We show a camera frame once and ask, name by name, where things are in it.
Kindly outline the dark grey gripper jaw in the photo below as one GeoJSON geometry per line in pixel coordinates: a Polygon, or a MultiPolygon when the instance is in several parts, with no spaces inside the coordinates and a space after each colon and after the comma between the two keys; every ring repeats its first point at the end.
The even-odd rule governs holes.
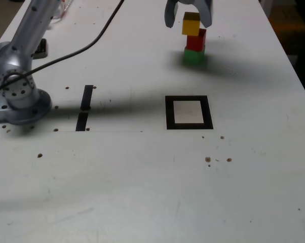
{"type": "Polygon", "coordinates": [[[178,8],[178,0],[167,0],[165,6],[164,19],[165,19],[165,25],[168,28],[172,28],[174,25],[177,8],[178,8]]]}

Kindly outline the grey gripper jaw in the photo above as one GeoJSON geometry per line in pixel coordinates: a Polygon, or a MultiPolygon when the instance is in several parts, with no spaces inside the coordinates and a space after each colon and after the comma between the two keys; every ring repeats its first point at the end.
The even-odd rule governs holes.
{"type": "Polygon", "coordinates": [[[212,25],[213,0],[194,0],[193,5],[197,8],[200,21],[205,28],[212,25]]]}

